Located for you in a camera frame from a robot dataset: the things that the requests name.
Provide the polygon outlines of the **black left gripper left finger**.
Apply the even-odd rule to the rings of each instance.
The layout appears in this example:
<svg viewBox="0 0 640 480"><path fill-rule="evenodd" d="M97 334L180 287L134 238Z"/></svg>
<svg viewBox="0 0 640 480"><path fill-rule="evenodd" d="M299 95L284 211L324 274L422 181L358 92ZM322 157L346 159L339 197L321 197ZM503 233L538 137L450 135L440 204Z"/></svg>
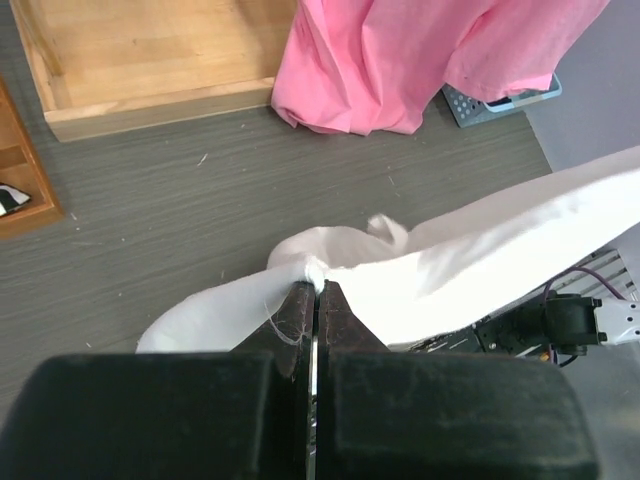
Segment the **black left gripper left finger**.
<svg viewBox="0 0 640 480"><path fill-rule="evenodd" d="M1 432L5 479L304 479L312 286L226 353L41 363Z"/></svg>

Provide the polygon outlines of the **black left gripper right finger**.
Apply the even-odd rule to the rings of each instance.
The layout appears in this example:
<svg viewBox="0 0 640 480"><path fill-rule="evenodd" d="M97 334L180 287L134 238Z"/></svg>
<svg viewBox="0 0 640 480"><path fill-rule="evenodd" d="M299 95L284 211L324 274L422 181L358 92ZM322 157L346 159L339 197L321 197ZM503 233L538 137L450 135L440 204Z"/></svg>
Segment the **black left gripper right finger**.
<svg viewBox="0 0 640 480"><path fill-rule="evenodd" d="M317 478L598 477L587 421L557 368L393 352L334 282L317 322Z"/></svg>

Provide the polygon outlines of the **white t shirt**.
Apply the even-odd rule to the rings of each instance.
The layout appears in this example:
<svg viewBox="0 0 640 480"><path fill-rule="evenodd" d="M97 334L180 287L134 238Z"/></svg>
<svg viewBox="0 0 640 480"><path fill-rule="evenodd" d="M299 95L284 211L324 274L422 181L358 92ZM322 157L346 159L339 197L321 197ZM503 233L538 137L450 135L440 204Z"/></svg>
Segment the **white t shirt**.
<svg viewBox="0 0 640 480"><path fill-rule="evenodd" d="M387 345L471 325L523 297L639 221L639 151L502 190L406 229L309 228L258 273L193 294L140 338L141 353L228 351L272 318L297 282L337 283Z"/></svg>

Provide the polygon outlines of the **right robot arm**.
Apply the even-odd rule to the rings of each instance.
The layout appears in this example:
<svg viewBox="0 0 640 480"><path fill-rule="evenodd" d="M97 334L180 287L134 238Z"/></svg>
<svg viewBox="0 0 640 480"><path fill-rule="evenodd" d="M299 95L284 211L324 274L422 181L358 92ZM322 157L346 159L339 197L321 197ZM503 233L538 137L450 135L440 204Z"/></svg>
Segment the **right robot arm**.
<svg viewBox="0 0 640 480"><path fill-rule="evenodd" d="M474 333L484 353L566 366L591 346L637 342L639 303L552 291L486 317Z"/></svg>

